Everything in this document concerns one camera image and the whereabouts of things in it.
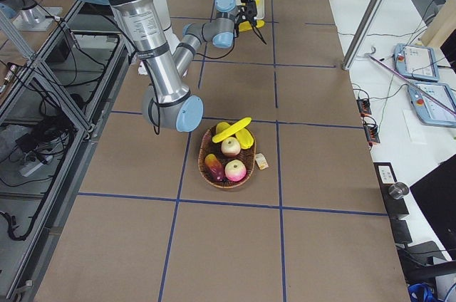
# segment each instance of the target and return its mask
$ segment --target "power strip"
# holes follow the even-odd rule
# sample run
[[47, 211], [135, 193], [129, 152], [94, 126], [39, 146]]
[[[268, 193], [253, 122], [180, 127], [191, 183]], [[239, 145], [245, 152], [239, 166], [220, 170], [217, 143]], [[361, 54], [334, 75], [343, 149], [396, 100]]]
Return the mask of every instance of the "power strip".
[[[53, 159], [53, 155], [44, 155], [44, 159], [49, 164]], [[40, 160], [35, 159], [34, 161], [27, 162], [20, 170], [19, 173], [24, 177], [29, 177], [32, 175], [36, 170], [43, 167], [45, 164], [42, 163]]]

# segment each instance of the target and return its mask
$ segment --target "white table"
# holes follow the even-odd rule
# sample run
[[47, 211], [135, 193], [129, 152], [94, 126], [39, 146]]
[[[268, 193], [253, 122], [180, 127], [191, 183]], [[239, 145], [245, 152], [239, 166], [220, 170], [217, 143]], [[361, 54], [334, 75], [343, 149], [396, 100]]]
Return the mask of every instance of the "white table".
[[[355, 33], [369, 1], [330, 0], [339, 33]], [[412, 33], [422, 26], [424, 23], [411, 0], [385, 0], [368, 33], [403, 35]], [[353, 36], [339, 34], [339, 38], [345, 53]], [[407, 43], [409, 39], [410, 35], [402, 37], [368, 36], [359, 53], [362, 55], [370, 52], [371, 47], [375, 46], [377, 49], [375, 57], [387, 58], [393, 54], [397, 43]], [[440, 49], [435, 49], [435, 54], [437, 59], [444, 57]], [[394, 66], [392, 58], [385, 60], [385, 63], [391, 68]], [[448, 66], [446, 59], [439, 61], [438, 64]], [[388, 86], [392, 74], [378, 64], [367, 59], [358, 59], [350, 69], [350, 77], [352, 83], [366, 90], [370, 97], [388, 96]], [[450, 69], [440, 69], [440, 82], [448, 83], [452, 88], [456, 88], [455, 73]], [[401, 80], [394, 78], [389, 95], [399, 89], [402, 84]], [[382, 119], [384, 103], [384, 100], [371, 100], [370, 107], [377, 123]], [[404, 113], [411, 115], [408, 123], [405, 121]], [[417, 132], [425, 144], [413, 140], [408, 127]], [[456, 153], [455, 136], [456, 129], [433, 127], [420, 123], [410, 104], [407, 88], [404, 86], [396, 96], [388, 99], [380, 127], [381, 144], [374, 145], [371, 150], [372, 159], [374, 162], [391, 162], [398, 181], [411, 186], [435, 169], [439, 163]], [[434, 241], [443, 249], [441, 242], [435, 236], [411, 194], [405, 197], [405, 203], [410, 212], [405, 220], [413, 238], [412, 245], [424, 241]], [[451, 259], [446, 253], [444, 255], [447, 259]]]

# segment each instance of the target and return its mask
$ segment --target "blue and white device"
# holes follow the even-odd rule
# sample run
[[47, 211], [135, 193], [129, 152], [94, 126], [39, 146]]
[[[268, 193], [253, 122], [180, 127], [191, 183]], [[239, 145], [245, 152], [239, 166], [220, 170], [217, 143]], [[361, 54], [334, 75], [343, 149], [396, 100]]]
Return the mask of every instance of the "blue and white device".
[[[439, 100], [443, 105], [456, 111], [456, 98], [446, 83], [415, 82], [414, 84]], [[456, 116], [432, 102], [431, 99], [423, 96], [421, 92], [412, 86], [408, 86], [408, 93], [410, 94], [412, 105], [423, 123], [434, 126], [456, 127]]]
[[394, 50], [394, 59], [396, 70], [406, 78], [435, 83], [440, 79], [432, 48], [399, 43]]

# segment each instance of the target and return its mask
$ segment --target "pink apple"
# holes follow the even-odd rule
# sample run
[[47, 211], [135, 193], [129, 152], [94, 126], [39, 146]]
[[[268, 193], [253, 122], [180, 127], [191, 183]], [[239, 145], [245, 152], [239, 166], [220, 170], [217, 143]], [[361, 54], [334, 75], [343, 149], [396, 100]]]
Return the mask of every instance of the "pink apple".
[[225, 165], [225, 176], [227, 179], [238, 182], [242, 180], [247, 173], [244, 163], [239, 160], [232, 160]]
[[236, 138], [228, 137], [222, 142], [222, 152], [227, 157], [237, 156], [241, 152], [241, 145]]

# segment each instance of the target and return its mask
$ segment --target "brown basket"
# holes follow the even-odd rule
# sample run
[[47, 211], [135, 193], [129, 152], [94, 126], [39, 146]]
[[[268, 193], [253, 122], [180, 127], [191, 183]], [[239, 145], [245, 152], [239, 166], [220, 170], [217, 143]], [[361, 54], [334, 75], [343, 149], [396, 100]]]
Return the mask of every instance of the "brown basket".
[[[250, 134], [254, 138], [254, 144], [250, 147], [250, 149], [241, 149], [241, 152], [236, 157], [225, 157], [225, 155], [222, 153], [222, 144], [216, 144], [212, 141], [212, 137], [215, 135], [215, 126], [206, 131], [202, 137], [201, 148], [199, 149], [198, 167], [199, 172], [201, 172], [201, 175], [208, 183], [217, 188], [231, 189], [244, 184], [251, 177], [255, 166], [255, 149], [257, 148], [257, 141], [255, 140], [253, 134]], [[211, 174], [204, 165], [204, 159], [206, 156], [208, 156], [208, 154], [214, 154], [220, 163], [222, 163], [223, 167], [232, 160], [240, 160], [242, 163], [244, 163], [247, 169], [245, 177], [238, 182], [233, 182], [227, 178], [224, 178], [224, 180], [221, 182], [214, 182], [212, 180]]]

